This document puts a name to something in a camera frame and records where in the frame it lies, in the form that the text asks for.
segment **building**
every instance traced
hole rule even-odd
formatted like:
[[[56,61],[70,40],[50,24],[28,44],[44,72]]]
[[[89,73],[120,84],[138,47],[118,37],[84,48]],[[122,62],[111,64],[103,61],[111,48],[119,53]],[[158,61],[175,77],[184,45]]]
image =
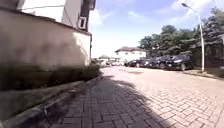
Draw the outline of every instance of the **building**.
[[[88,20],[95,3],[0,0],[0,63],[29,63],[50,69],[88,66],[92,42]]]
[[[101,64],[106,64],[106,62],[110,61],[110,57],[106,56],[106,55],[102,55],[99,57],[99,61],[101,62]]]
[[[137,47],[122,47],[115,51],[117,57],[123,61],[130,61],[146,57],[146,51]]]
[[[88,31],[89,12],[95,0],[20,0],[17,9]]]

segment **roof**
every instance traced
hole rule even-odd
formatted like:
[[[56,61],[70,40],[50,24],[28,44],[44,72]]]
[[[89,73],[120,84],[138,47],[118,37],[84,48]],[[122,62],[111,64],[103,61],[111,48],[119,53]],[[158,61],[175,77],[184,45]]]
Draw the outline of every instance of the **roof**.
[[[115,52],[120,52],[120,51],[128,51],[128,52],[131,52],[131,51],[145,51],[144,49],[141,49],[141,48],[138,48],[138,47],[122,47],[118,50],[116,50]]]
[[[106,56],[106,55],[102,55],[102,56],[99,57],[99,59],[110,59],[110,57]]]

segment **car wheel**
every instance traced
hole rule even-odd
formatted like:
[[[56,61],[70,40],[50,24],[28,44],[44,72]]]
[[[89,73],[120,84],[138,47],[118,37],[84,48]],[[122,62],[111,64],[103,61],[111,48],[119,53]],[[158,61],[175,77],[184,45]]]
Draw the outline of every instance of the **car wheel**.
[[[161,64],[159,65],[159,68],[160,68],[160,69],[165,69],[165,64],[164,64],[164,63],[161,63]]]
[[[137,68],[139,68],[139,67],[140,67],[140,64],[139,64],[139,63],[137,63],[137,64],[136,64],[136,67],[137,67]]]
[[[181,69],[181,71],[185,71],[186,70],[186,65],[185,64],[181,64],[180,65],[180,69]]]

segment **hedge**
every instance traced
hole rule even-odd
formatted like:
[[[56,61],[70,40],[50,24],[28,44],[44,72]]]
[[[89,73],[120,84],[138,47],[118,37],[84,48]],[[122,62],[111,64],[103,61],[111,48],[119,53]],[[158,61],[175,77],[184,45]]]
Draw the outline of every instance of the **hedge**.
[[[46,70],[36,65],[0,65],[0,90],[26,90],[51,87],[80,80],[90,80],[99,75],[99,66],[58,67]]]

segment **wall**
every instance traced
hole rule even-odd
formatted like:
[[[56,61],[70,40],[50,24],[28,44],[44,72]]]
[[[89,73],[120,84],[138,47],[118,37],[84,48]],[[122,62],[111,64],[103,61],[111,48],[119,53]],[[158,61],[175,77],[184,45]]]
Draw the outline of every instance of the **wall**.
[[[19,0],[0,0],[0,6],[16,9],[18,5]]]
[[[118,57],[122,58],[124,60],[135,60],[135,59],[139,59],[141,57],[146,57],[146,52],[143,51],[133,51],[134,54],[130,51],[120,51],[118,52]]]
[[[60,23],[0,9],[0,63],[83,66],[91,35]]]
[[[63,10],[63,17],[61,23],[78,28],[77,23],[81,12],[81,6],[82,0],[66,0],[66,11]]]
[[[20,0],[18,9],[22,9],[25,13],[35,13],[36,16],[49,17],[61,22],[65,2],[66,0]]]

